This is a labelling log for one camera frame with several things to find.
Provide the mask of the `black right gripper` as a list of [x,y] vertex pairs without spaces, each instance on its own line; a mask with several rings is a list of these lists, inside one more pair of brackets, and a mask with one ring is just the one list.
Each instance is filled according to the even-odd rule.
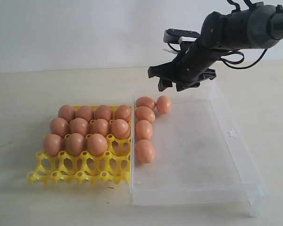
[[205,47],[199,37],[188,50],[182,49],[171,62],[149,67],[148,77],[159,78],[158,91],[175,84],[176,91],[181,92],[199,87],[202,81],[216,78],[216,71],[210,69],[216,61],[217,52]]

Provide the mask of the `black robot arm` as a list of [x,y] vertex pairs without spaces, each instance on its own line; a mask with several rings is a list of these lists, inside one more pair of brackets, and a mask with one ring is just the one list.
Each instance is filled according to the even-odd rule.
[[283,39],[283,6],[245,1],[247,10],[232,0],[235,9],[228,15],[209,14],[200,33],[169,28],[163,41],[175,50],[176,57],[168,63],[151,66],[148,77],[158,77],[158,90],[176,85],[177,91],[196,88],[202,81],[213,80],[216,72],[210,66],[217,61],[238,70],[242,60],[225,59],[231,54],[243,55],[242,49],[263,49],[265,52]]

